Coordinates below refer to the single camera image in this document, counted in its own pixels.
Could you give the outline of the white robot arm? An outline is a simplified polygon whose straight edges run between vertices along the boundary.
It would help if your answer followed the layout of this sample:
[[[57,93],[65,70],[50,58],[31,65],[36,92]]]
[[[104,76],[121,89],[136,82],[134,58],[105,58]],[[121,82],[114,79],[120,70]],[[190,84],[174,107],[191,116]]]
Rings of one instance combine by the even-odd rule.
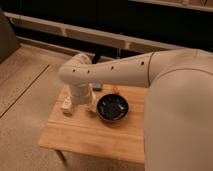
[[[145,171],[213,171],[213,52],[176,49],[93,64],[80,53],[59,69],[74,103],[91,83],[146,87]]]

